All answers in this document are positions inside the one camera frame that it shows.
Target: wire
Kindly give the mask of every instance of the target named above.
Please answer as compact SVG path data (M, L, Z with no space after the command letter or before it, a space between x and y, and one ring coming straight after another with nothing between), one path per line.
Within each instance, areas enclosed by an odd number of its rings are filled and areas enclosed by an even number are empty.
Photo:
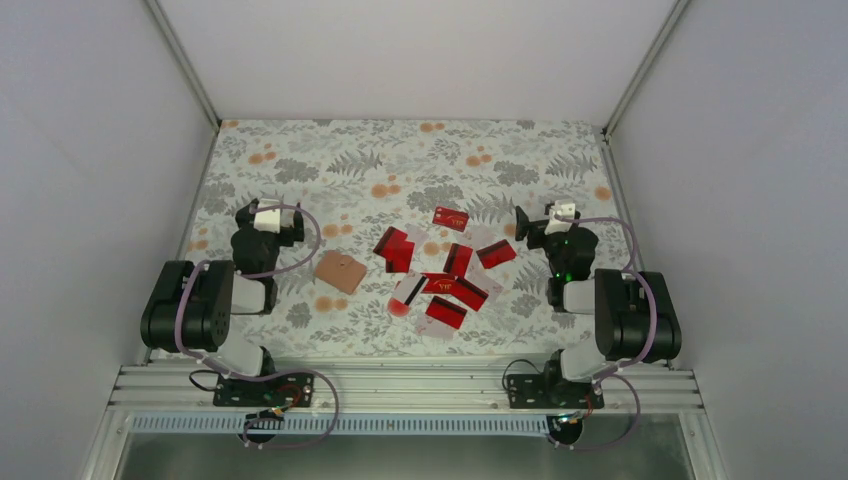
M299 386L293 383L289 383L278 388L277 392L283 392L285 390L294 390L295 392L294 396L292 397L292 403L291 405L289 405L289 408L293 408L295 405L297 405L297 402L299 402L301 397L303 396L303 390Z
M628 437L630 437L630 435L633 433L633 431L639 425L640 417L642 415L642 407L641 407L641 404L639 403L639 394L636 393L636 389L633 388L633 384L631 384L630 381L628 381L626 378L624 378L620 375L616 375L616 372L618 372L622 368L629 367L631 365L635 365L635 364L641 362L642 360L644 360L646 356L648 356L648 352L651 350L651 347L654 344L654 338L657 335L657 300L654 297L654 292L653 292L653 290L651 290L651 286L648 285L648 282L645 281L645 279L642 277L642 275L640 275L638 272L636 272L636 269L633 268L633 262L634 262L634 258L636 256L636 252L639 250L639 244L636 241L636 235L633 233L633 227L631 227L630 224L628 224L624 220L621 220L621 219L615 218L615 217L594 217L594 218L573 219L573 218L565 218L565 217L562 217L558 214L554 214L554 218L556 218L557 220L559 220L561 222L568 222L568 223L613 222L613 223L617 223L617 224L621 225L622 228L624 228L624 230L626 230L627 233L630 235L630 245L631 245L630 259L627 261L627 264L624 266L624 268L621 269L621 271L623 273L630 274L631 276L633 276L633 278L636 279L637 282L639 282L639 284L642 286L642 289L645 290L645 297L647 297L647 299L648 299L648 311L649 311L650 323L648 325L648 336L647 336L647 338L645 338L645 345L642 347L642 350L639 352L638 355L636 355L632 359L617 362L614 365L612 365L610 368L601 371L600 373L597 374L596 378L593 381L593 384L596 387L600 387L601 382L603 382L607 378L613 377L613 378L617 378L617 379L621 380L622 382L624 382L627 385L627 388L629 388L630 391L633 393L633 399L636 401L636 415L633 418L633 423L630 424L630 428L627 430L627 432L624 433L624 435L622 435L618 439L613 440L609 443L605 443L605 444L597 445L597 446L593 446L593 447L583 447L583 448L575 448L573 446L570 447L571 450L582 451L582 452L604 450L604 449L614 447L614 446L622 443L624 440L626 440ZM550 435L548 435L548 439L554 441L555 446L559 445L559 443L556 442L555 440L553 440L553 438Z
M318 222L315 221L314 218L311 215L309 215L309 217L310 217L311 220L313 220L315 222L316 225L318 224ZM321 238L320 234L318 234L319 241L315 242L315 245L316 245L315 250L317 250L317 248L318 248L317 246L319 245L320 238ZM221 373L222 375L224 375L224 378L235 378L237 380L244 380L244 381L247 381L247 382L256 382L256 383L267 382L269 380L273 380L275 378L279 378L279 377L282 377L284 375L291 375L292 373L308 373L308 374L311 374L311 375L314 375L314 376L320 378L330 388L330 392L332 392L333 400L334 400L333 419L330 422L330 425L327 427L327 430L325 430L324 433L322 433L321 435L319 435L318 437L316 437L312 440L308 440L308 441L300 442L300 443L286 444L286 445L273 445L270 448L294 449L294 448L310 447L312 445L320 443L321 441L323 441L325 438L327 438L330 435L330 432L332 432L333 429L336 428L336 425L338 424L338 421L339 421L339 413L340 413L340 411L339 411L339 409L340 409L339 393L338 393L338 391L336 391L336 387L335 387L335 385L333 385L333 382L331 382L330 379L327 378L323 373L317 372L317 371L309 369L309 368L295 368L295 369L291 369L291 370L282 370L282 371L279 371L279 372L272 373L271 375L265 375L265 376L262 376L262 377L250 377L250 376L247 376L247 375L243 375L239 372L232 371L232 370L228 369L226 366L221 365L220 363L216 362L214 359L209 358L209 357L203 355L202 353L193 352L193 351L187 349L185 344L183 344L183 318L185 316L186 306L188 305L188 299L191 296L191 291L194 288L195 282L197 282L197 276L200 274L200 272L203 270L203 268L208 263L209 263L208 260L203 260L203 261L198 262L197 265L194 266L194 269L191 271L191 274L189 275L188 280L186 281L185 287L183 287L183 293L180 296L180 303L179 303L179 306L177 307L177 316L176 316L176 319L175 319L175 322L174 322L174 343L177 346L177 350L179 350L180 353L182 353L183 355L188 355L189 357L197 359L197 360L200 361L200 363L206 365L207 367L211 368L212 370L215 370L215 371ZM306 263L306 262L301 261L301 262L298 262L295 265L303 265L304 263ZM291 268L294 268L294 266L290 266L290 267L286 267L286 268L291 270ZM245 441L246 446L250 446L251 444L256 445L256 446L260 446L260 444L251 442L249 439L247 439L246 435L244 436L243 439L246 440Z
M516 363L526 363L527 365L530 365L531 367L533 367L533 370L536 370L536 373L538 373L539 375L542 374L542 372L540 372L539 369L536 367L536 365L534 365L533 362L531 362L530 360L525 360L523 358L519 358L518 360L513 360L513 361L509 362L509 364L506 366L506 368L504 368L504 374L501 376L501 386L503 387L504 391L507 392L507 393L509 393L509 389L506 387L506 372L509 370L509 367L515 365Z
M212 387L212 388L204 387L203 385L197 383L197 380L194 379L194 376L197 375L198 373L211 373L211 374L214 374L217 377L218 372L216 372L215 370L201 369L201 370L195 370L195 371L188 374L188 381L191 382L191 384L194 385L195 388L197 388L198 390L203 390L204 392L214 392L215 391L214 387Z
M626 378L620 375L616 375L614 373L610 374L609 377L621 380L622 382L624 382L625 385L627 385L627 388L630 389L630 392L633 393L633 400L636 401L636 415L633 417L633 422L630 424L630 427L627 429L627 431L624 432L624 435L618 437L617 439L611 442L602 443L600 445L591 445L587 447L569 445L569 450L575 452L597 452L615 447L630 438L630 436L633 435L633 432L636 431L636 427L639 426L639 421L642 417L642 404L639 402L639 394L636 393L636 389L633 387L633 384L630 383L630 380L627 380ZM556 441L556 439L554 439L554 437L552 437L550 434L548 434L548 440L554 444L554 448L559 448L559 442Z
M318 220L316 220L315 217L313 217L311 213L300 208L299 205L287 205L287 204L281 202L277 205L271 205L269 207L251 209L250 213L259 213L259 212L264 212L264 211L267 211L267 210L276 210L278 208L281 209L281 210L294 210L294 211L300 212L306 218L308 218L310 222L312 222L312 226L315 227L315 244L312 246L312 250L309 252L308 255L306 255L306 257L302 258L301 260L299 260L299 261L297 261L297 262L295 262L291 265L285 266L283 268L278 268L276 270L270 270L268 272L251 273L249 275L242 275L242 277L253 280L253 279L257 279L257 278L273 277L274 275L286 273L286 272L288 272L290 270L294 270L295 268L297 268L301 265L304 265L306 262L312 260L312 257L314 257L316 253L318 253L318 249L321 248L321 226L318 225Z
M589 408L586 409L586 416L583 417L583 420L586 420L587 418L591 417L592 412L595 411L595 409L592 407L592 395L589 393L586 394L586 405Z

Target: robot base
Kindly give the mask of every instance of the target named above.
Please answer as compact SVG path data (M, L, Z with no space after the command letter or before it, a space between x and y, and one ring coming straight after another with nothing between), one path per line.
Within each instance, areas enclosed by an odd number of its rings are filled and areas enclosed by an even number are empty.
M591 383L569 382L563 378L551 386L538 374L507 375L509 408L525 410L587 409L589 403L597 410L604 407L604 397L595 395Z
M262 370L258 376L264 377L276 372L274 359L262 347ZM315 377L308 373L292 373L283 375L267 382L248 382L245 380L225 379L218 375L215 387L215 397L212 404L216 407L274 407L285 405L292 398L293 392L287 385L296 385L303 394L297 402L297 407L308 408L312 405L312 393L315 388Z

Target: aluminum frame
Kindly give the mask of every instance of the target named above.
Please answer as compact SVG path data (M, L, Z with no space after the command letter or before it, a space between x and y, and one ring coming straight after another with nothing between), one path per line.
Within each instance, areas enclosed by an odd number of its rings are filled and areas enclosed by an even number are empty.
M541 365L547 355L526 355ZM561 414L562 409L510 410L501 387L501 376L514 356L400 357L400 358L280 358L279 370L307 367L318 370L336 385L346 413ZM121 368L107 409L109 411L255 411L255 408L221 409L212 405L213 393L194 388L188 374L196 362L183 359L152 360L146 366ZM510 373L532 373L515 365ZM621 372L639 392L645 413L695 413L703 402L691 371L664 366L637 365ZM213 376L198 383L213 387ZM606 407L597 414L635 412L627 387L609 379L604 383ZM323 382L316 380L307 411L332 413L333 399Z

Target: floral tablecloth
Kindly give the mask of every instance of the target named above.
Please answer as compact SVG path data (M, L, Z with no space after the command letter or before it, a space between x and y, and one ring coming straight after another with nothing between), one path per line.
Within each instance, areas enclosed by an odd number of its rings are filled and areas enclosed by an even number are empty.
M538 353L592 335L592 317L554 313L547 305L544 253L513 239L516 205L538 219L545 203L567 197L584 216L617 215L588 124L229 120L203 182L189 260L231 258L233 215L256 197L300 202L320 222L321 252L311 265L276 278L280 292L273 313L233 316L235 328L275 355ZM437 206L468 212L466 233L432 224ZM486 271L504 290L479 312L469 310L457 331L426 321L428 295L419 295L407 317L386 311L403 274L385 273L384 260L372 249L387 227L405 230L408 224L429 236L416 249L417 271L441 271L452 242L509 239L518 254ZM619 228L590 228L601 239L594 265L623 265L627 247ZM282 249L280 265L309 252L315 241L309 221L306 229L305 243ZM368 267L353 295L313 278L328 249Z

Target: red plastic card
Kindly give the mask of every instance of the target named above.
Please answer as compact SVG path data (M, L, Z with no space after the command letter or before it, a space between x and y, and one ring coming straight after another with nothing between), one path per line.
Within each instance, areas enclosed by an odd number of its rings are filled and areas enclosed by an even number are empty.
M446 207L436 207L436 213L433 214L433 223L458 232L464 232L465 226L468 225L468 214Z
M427 316L433 317L453 328L459 328L462 326L462 321L465 320L466 312L467 310L464 308L453 304L442 297L433 297L433 300L427 307Z
M409 271L409 265L412 263L412 252L415 250L415 244L401 240L392 247L391 254L386 258L386 272L388 273L406 273Z
M498 243L477 250L477 257L480 258L483 268L492 268L515 258L515 250L512 249L509 242L501 240Z
M483 302L489 298L489 294L477 288L476 285L464 278L457 278L453 288L450 289L451 295L456 297L460 302L468 305L475 312L480 311Z
M448 260L445 262L445 268L442 269L445 273L452 273L457 277L464 277L465 271L468 270L468 264L471 262L473 254L471 247L454 243L451 245Z
M391 260L405 240L406 233L395 227L389 227L386 233L380 238L380 241L377 242L377 246L374 247L374 253L387 260Z
M427 277L427 285L421 290L421 293L444 293L449 295L452 292L456 275L450 273L425 273Z
M420 273L411 272L395 285L392 298L389 299L389 313L402 317L409 313L409 305L421 291L427 279Z

